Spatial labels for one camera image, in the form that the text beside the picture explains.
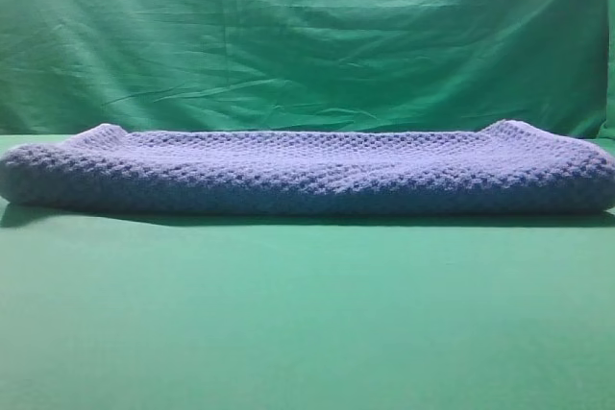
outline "wrinkled green fabric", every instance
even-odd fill
[[[608,0],[609,59],[606,121],[600,136],[615,138],[615,0]]]
[[[0,133],[594,136],[606,0],[0,0]]]

